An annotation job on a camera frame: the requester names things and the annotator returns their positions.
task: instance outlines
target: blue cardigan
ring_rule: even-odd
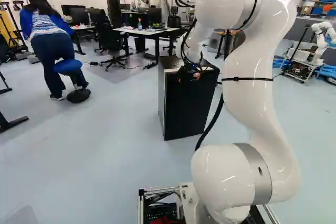
[[[56,26],[66,31],[70,36],[74,34],[74,31],[62,18],[51,15],[50,19]],[[33,13],[26,9],[22,9],[20,12],[20,24],[24,38],[28,39],[32,33]]]

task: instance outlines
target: black hair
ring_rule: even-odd
[[[61,17],[58,11],[53,9],[47,0],[29,0],[29,2],[30,4],[26,5],[24,9],[30,12],[38,10],[41,15],[48,15],[48,16],[54,15],[58,18]]]

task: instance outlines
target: sneaker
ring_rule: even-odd
[[[64,97],[63,96],[60,96],[60,97],[56,97],[54,96],[53,94],[50,95],[50,99],[54,100],[54,101],[62,101],[64,100]]]

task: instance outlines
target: computer tower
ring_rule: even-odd
[[[107,0],[109,18],[113,28],[120,28],[122,24],[120,2],[118,0]]]

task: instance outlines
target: black office chair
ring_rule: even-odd
[[[127,57],[131,55],[129,53],[128,47],[128,34],[127,33],[119,33],[117,31],[113,31],[111,25],[108,22],[103,22],[100,24],[96,24],[96,31],[98,33],[98,40],[101,45],[100,50],[111,50],[111,51],[119,51],[124,49],[126,54],[121,56],[112,56],[112,59],[101,61],[100,65],[102,66],[104,63],[109,63],[105,67],[105,71],[107,72],[112,65],[120,65],[122,67],[126,66],[125,61]]]
[[[171,28],[180,28],[181,27],[181,17],[177,16],[176,14],[178,13],[179,8],[177,6],[172,6],[172,14],[173,16],[169,16],[168,17],[168,27]]]

